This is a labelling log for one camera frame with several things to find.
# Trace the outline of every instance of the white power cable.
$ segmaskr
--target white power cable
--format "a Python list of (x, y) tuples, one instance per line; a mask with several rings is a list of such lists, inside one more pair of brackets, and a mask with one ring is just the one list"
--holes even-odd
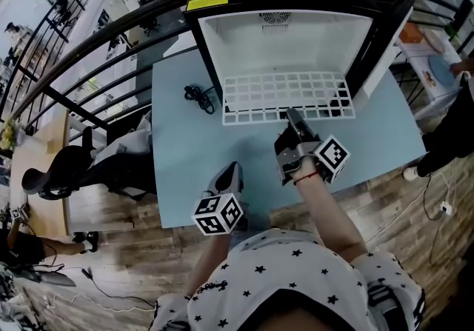
[[(446, 184), (447, 186), (447, 194), (446, 194), (446, 201), (449, 201), (449, 197), (450, 197), (450, 186), (449, 184), (447, 183), (447, 180), (446, 178), (444, 177), (444, 174), (443, 173), (436, 173), (433, 178), (435, 178), (436, 176), (440, 175), (441, 177), (443, 177), (443, 180), (444, 180), (444, 183)], [(414, 204), (415, 202), (417, 202), (417, 200), (419, 200), (421, 198), (421, 196), (424, 194), (424, 192), (426, 192), (428, 189), (428, 187), (425, 187), (421, 193), (418, 195), (418, 197), (416, 197), (415, 200), (411, 201), (407, 207), (405, 207), (405, 209), (399, 213), (386, 227), (382, 228), (381, 230), (379, 230), (372, 238), (370, 238), (368, 241), (365, 242), (365, 244), (369, 244), (373, 239), (375, 239), (377, 236), (379, 236), (381, 233), (383, 233), (384, 231), (386, 231), (392, 224), (394, 224), (398, 219), (400, 219), (400, 217), (403, 216), (403, 214), (406, 213), (406, 211), (408, 211), (408, 209), (410, 208), (410, 206), (412, 204)]]
[(112, 310), (113, 312), (129, 312), (129, 311), (132, 311), (132, 310), (140, 310), (140, 311), (143, 311), (143, 312), (148, 312), (148, 311), (155, 311), (155, 309), (148, 309), (148, 310), (145, 310), (145, 309), (142, 309), (140, 307), (132, 307), (131, 309), (126, 309), (126, 310), (116, 310), (116, 309), (113, 309), (111, 307), (105, 307), (103, 305), (101, 305), (100, 303), (98, 302), (95, 302), (93, 299), (87, 297), (85, 294), (77, 294), (77, 295), (74, 295), (73, 299), (70, 300), (70, 299), (67, 299), (65, 298), (63, 295), (60, 295), (60, 294), (55, 294), (54, 297), (53, 297), (53, 302), (54, 302), (54, 305), (48, 305), (47, 308), (48, 309), (55, 309), (56, 308), (56, 297), (59, 296), (61, 298), (63, 298), (65, 301), (67, 302), (70, 302), (70, 303), (73, 303), (75, 301), (76, 298), (78, 297), (84, 297), (84, 298), (87, 298), (89, 301), (93, 302), (94, 304), (96, 304), (97, 306), (100, 306), (102, 309), (104, 310)]

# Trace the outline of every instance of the white wire rack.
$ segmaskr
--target white wire rack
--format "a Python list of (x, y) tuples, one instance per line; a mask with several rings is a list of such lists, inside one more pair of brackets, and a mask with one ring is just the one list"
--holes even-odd
[(289, 107), (312, 121), (356, 116), (341, 73), (261, 74), (226, 77), (223, 83), (225, 126), (284, 121)]

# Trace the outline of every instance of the wooden desk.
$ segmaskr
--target wooden desk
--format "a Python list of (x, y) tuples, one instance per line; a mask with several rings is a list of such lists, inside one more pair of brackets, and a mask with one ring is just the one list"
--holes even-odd
[[(73, 124), (75, 122), (68, 116), (68, 111), (64, 108), (59, 116), (35, 134), (35, 137), (47, 142), (47, 153), (38, 153), (25, 145), (18, 146), (15, 149), (10, 178), (10, 207), (12, 209), (20, 207), (25, 200), (25, 194), (21, 187), (24, 172), (30, 168), (46, 172), (56, 154), (67, 146), (69, 129)], [(116, 231), (131, 230), (133, 228), (133, 223), (130, 222), (74, 222), (70, 218), (68, 198), (47, 201), (35, 194), (29, 195), (28, 201), (31, 208), (29, 225), (38, 236), (55, 238), (78, 231)]]

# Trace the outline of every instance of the yellow label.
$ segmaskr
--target yellow label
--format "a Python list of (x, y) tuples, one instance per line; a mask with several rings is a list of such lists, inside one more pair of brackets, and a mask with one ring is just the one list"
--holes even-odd
[(229, 0), (192, 0), (187, 4), (187, 10), (196, 10), (203, 7), (217, 6), (218, 4), (227, 4)]

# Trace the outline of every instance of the human hand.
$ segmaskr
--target human hand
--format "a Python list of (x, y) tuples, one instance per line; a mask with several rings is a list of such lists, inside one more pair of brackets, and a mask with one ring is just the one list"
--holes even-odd
[(455, 64), (451, 64), (450, 66), (450, 71), (455, 77), (459, 76), (459, 74), (461, 74), (462, 72), (466, 70), (467, 70), (467, 67), (464, 61), (456, 62)]
[(299, 180), (307, 175), (310, 175), (314, 172), (317, 172), (316, 165), (314, 163), (314, 158), (305, 156), (301, 160), (301, 166), (296, 172), (291, 173), (291, 176), (294, 181)]

